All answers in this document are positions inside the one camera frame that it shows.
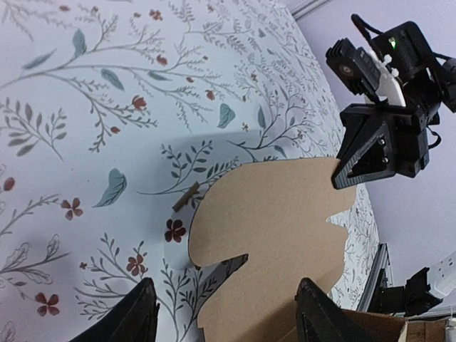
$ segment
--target floral tablecloth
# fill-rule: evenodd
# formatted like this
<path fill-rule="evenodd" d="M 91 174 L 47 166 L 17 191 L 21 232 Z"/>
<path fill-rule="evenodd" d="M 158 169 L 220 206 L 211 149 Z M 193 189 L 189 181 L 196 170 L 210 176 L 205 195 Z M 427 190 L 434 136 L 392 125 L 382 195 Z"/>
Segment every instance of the floral tablecloth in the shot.
<path fill-rule="evenodd" d="M 0 0 L 0 17 L 0 341 L 67 341 L 145 276 L 161 304 L 157 340 L 201 341 L 199 308 L 243 262 L 191 265 L 204 191 L 242 163 L 334 156 L 341 143 L 289 11 L 267 0 Z M 349 238 L 331 295 L 351 309 L 378 246 L 364 186 L 332 221 Z"/>

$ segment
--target blue leaf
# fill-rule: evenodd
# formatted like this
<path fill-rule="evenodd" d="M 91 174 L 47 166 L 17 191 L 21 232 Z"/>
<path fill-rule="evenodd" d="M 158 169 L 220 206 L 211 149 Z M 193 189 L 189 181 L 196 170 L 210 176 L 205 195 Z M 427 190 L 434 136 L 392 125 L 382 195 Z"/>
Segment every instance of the blue leaf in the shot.
<path fill-rule="evenodd" d="M 230 122 L 236 117 L 234 111 L 225 103 L 220 105 L 220 121 L 218 128 L 226 128 Z"/>
<path fill-rule="evenodd" d="M 108 69 L 101 69 L 101 77 L 103 77 L 105 80 L 107 80 L 109 83 L 111 83 L 113 86 L 115 86 L 117 89 L 124 91 L 124 87 L 122 82 L 120 82 L 119 77 L 112 72 L 111 70 Z"/>
<path fill-rule="evenodd" d="M 259 127 L 265 129 L 266 128 L 266 121 L 264 119 L 264 113 L 263 113 L 263 108 L 259 108 L 258 110 L 258 124 Z"/>
<path fill-rule="evenodd" d="M 56 52 L 56 50 L 53 50 L 50 53 L 47 53 L 46 55 L 38 56 L 35 59 L 33 59 L 32 62 L 27 63 L 22 68 L 26 69 L 26 70 L 33 69 L 33 68 L 43 64 L 44 62 L 46 62 L 49 59 L 49 57 L 51 57 L 53 55 L 54 52 Z"/>
<path fill-rule="evenodd" d="M 74 46 L 74 58 L 83 55 L 87 51 L 86 37 L 84 33 L 78 28 L 73 35 L 73 46 Z"/>
<path fill-rule="evenodd" d="M 149 77 L 152 77 L 154 80 L 157 81 L 171 81 L 169 78 L 163 77 L 157 73 L 154 73 L 153 71 L 149 71 L 147 74 L 149 75 Z"/>
<path fill-rule="evenodd" d="M 283 149 L 282 147 L 280 147 L 280 146 L 278 146 L 278 145 L 275 145 L 275 146 L 274 146 L 274 149 L 275 149 L 275 151 L 277 151 L 277 152 L 279 152 L 281 155 L 283 155 L 284 158 L 286 158 L 285 151 L 284 151 L 284 149 Z"/>
<path fill-rule="evenodd" d="M 107 207 L 119 199 L 127 187 L 127 178 L 119 170 L 112 169 L 108 176 L 108 188 L 94 208 Z"/>

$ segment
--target brown flower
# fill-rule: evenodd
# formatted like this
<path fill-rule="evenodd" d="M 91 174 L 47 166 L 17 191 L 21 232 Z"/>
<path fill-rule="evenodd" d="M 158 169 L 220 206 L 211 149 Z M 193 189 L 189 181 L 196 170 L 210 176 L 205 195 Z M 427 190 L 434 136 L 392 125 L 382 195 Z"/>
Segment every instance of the brown flower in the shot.
<path fill-rule="evenodd" d="M 73 219 L 73 215 L 80 217 L 83 214 L 83 211 L 79 209 L 80 205 L 81 201 L 77 197 L 73 199 L 73 205 L 70 205 L 66 199 L 62 202 L 61 207 L 63 209 L 69 209 L 65 214 L 65 218 L 68 221 L 71 221 Z"/>
<path fill-rule="evenodd" d="M 206 90 L 206 96 L 209 98 L 211 101 L 215 100 L 215 95 L 212 90 Z"/>
<path fill-rule="evenodd" d="M 143 265 L 144 258 L 141 254 L 138 254 L 136 258 L 132 256 L 128 258 L 127 271 L 131 271 L 132 276 L 137 276 L 139 273 L 144 274 L 148 271 Z"/>
<path fill-rule="evenodd" d="M 36 312 L 38 312 L 38 315 L 41 317 L 44 317 L 48 311 L 52 316 L 58 315 L 60 313 L 60 310 L 55 307 L 55 305 L 58 304 L 58 296 L 56 294 L 53 294 L 49 300 L 47 300 L 44 293 L 40 292 L 35 296 L 35 301 L 44 304 L 40 306 L 38 310 L 36 310 Z"/>
<path fill-rule="evenodd" d="M 10 177 L 3 183 L 3 191 L 11 191 L 16 184 L 14 178 Z"/>
<path fill-rule="evenodd" d="M 138 110 L 143 110 L 147 105 L 147 102 L 144 101 L 144 98 L 140 97 L 139 95 L 136 95 L 131 103 Z"/>
<path fill-rule="evenodd" d="M 165 239 L 167 242 L 171 242 L 173 239 L 176 242 L 182 241 L 182 237 L 187 232 L 182 225 L 183 223 L 180 219 L 176 219 L 175 221 L 169 219 L 166 221 L 166 227 L 168 230 L 165 232 Z"/>
<path fill-rule="evenodd" d="M 168 60 L 165 57 L 162 57 L 162 55 L 157 56 L 157 62 L 162 66 L 166 66 L 168 64 Z"/>
<path fill-rule="evenodd" d="M 160 20 L 160 21 L 163 20 L 162 12 L 160 12 L 160 11 L 154 11 L 154 10 L 151 9 L 150 12 L 149 12 L 149 15 L 150 15 L 154 20 Z"/>

